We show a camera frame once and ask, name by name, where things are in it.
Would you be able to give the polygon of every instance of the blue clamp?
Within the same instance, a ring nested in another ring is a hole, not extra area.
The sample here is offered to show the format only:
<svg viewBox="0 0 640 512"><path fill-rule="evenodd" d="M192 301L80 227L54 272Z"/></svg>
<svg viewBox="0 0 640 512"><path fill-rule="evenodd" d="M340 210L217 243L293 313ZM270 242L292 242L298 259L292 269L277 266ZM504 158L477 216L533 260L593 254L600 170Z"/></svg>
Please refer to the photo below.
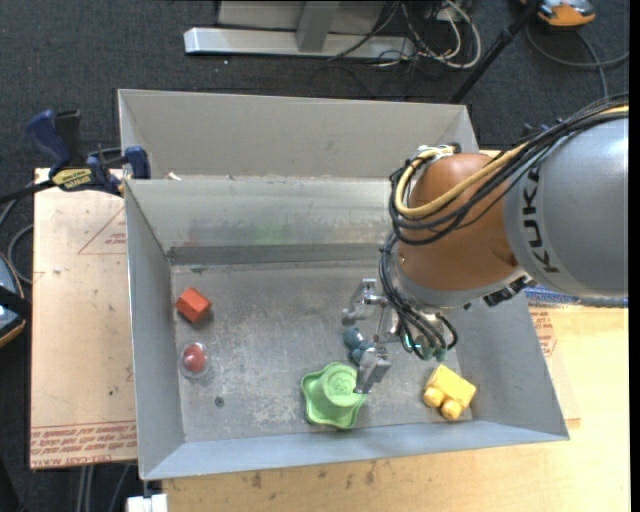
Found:
<svg viewBox="0 0 640 512"><path fill-rule="evenodd" d="M109 166L115 163L131 166L127 177L151 178L147 153L140 146L126 148L124 155L116 161L106 162L99 153L98 156L90 155L83 166L69 166L71 152L57 133L54 119L53 111L45 110L31 119L26 130L36 147L55 160L49 170L49 180L53 185L67 192L98 190L121 196L122 180L109 170Z"/></svg>
<svg viewBox="0 0 640 512"><path fill-rule="evenodd" d="M362 354L369 348L375 347L375 343L367 341L357 327L349 327L342 334L344 344L349 348L349 357L353 362L360 364Z"/></svg>

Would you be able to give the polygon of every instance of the table surface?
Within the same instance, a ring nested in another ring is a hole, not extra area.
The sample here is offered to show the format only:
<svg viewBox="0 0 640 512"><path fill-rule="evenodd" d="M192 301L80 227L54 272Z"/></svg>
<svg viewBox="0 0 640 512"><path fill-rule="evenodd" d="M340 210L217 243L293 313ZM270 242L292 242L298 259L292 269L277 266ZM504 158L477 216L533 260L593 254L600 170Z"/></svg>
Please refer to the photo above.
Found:
<svg viewBox="0 0 640 512"><path fill-rule="evenodd" d="M92 192L36 196L34 468L135 456L117 201ZM58 300L45 300L52 287ZM76 339L65 330L54 332L69 312L78 319ZM548 363L562 366L558 370L572 390L569 405L579 409L570 440L166 480L169 510L630 510L628 310L574 307L548 314L557 338ZM83 326L86 334L78 334ZM72 339L75 348L67 350ZM67 356L52 359L52 353ZM557 391L565 408L568 395Z"/></svg>

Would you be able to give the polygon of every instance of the yellow cable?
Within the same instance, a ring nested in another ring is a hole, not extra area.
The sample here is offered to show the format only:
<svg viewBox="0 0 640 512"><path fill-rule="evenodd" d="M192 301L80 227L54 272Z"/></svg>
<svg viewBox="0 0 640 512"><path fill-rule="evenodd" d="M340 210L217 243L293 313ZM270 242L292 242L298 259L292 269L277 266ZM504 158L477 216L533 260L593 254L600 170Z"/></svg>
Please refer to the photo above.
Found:
<svg viewBox="0 0 640 512"><path fill-rule="evenodd" d="M404 197L404 192L409 182L409 179L415 172L413 162L415 162L418 159L425 158L423 155L428 151L425 151L424 153L420 153L411 162L409 167L407 167L407 169L404 171L404 173L398 180L398 187L396 189L396 196L394 201L396 210L398 210L400 214L409 218L424 217L426 215L429 215L434 211L438 210L439 208L441 208L442 206L444 206L446 203L448 203L452 199L455 199L456 197L458 197L460 194L462 194L462 192L464 192L467 188L469 188L474 183L477 183L479 180L481 180L485 176L491 174L493 171L503 166L506 162L511 160L524 146L525 144L521 144L520 146L517 146L516 148L505 152L501 157L495 160L492 160L487 165L482 167L478 172L469 176L466 180L462 181L461 183L453 187L451 190L449 190L448 192L445 192L443 195L434 199L433 201L427 204L424 204L422 206L418 206L416 208L409 208L408 206L404 205L402 198Z"/></svg>
<svg viewBox="0 0 640 512"><path fill-rule="evenodd" d="M619 107L614 107L614 108L605 110L602 113L606 114L606 113L613 113L613 112L628 112L628 111L629 111L629 106L622 105ZM416 172L417 166L419 166L420 163L422 163L421 161L431 158L432 156L436 156L438 154L440 155L444 154L445 156L452 154L452 152L450 152L452 148L449 148L449 147L446 147L444 150L442 148L429 148L423 151L422 153L418 154L418 156L416 156L411 161L409 166L402 173L402 176L398 180L398 186L396 188L396 195L394 198L395 208L400 214L408 218L415 219L419 217L425 217L437 211L438 209L443 207L445 204L447 204L449 201L458 197L460 194L462 194L462 192L464 192L471 185L474 185L475 183L480 181L482 178L488 176L493 171L502 167L504 164L509 162L518 152L520 152L525 146L526 146L526 143L523 143L509 151L506 151L502 156L496 158L495 160L490 161L489 163L487 163L487 165L479 169L478 172L472 174L466 180L462 181L461 183L453 187L451 190L445 192L443 195L437 197L433 201L427 204L424 204L422 206L418 206L416 208L409 208L408 206L405 206L403 198L404 198L405 190L407 188L407 184L409 183L409 180L411 179L413 174Z"/></svg>

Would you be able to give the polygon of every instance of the red cube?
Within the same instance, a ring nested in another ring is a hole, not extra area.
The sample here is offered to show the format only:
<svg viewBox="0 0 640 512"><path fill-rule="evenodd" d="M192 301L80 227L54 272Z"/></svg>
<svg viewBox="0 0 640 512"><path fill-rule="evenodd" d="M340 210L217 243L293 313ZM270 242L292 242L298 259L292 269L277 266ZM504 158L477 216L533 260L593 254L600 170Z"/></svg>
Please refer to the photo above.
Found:
<svg viewBox="0 0 640 512"><path fill-rule="evenodd" d="M209 313L211 302L195 288L187 288L178 297L176 308L190 322L199 322Z"/></svg>

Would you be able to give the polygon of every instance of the red ball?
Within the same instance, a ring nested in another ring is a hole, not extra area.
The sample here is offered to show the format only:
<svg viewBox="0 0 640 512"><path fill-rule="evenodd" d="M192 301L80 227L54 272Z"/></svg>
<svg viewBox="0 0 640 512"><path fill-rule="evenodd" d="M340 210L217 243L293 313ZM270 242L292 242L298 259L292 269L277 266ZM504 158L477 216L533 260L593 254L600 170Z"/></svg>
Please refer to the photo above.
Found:
<svg viewBox="0 0 640 512"><path fill-rule="evenodd" d="M197 343L192 343L182 352L182 364L190 373L200 373L206 363L204 350Z"/></svg>

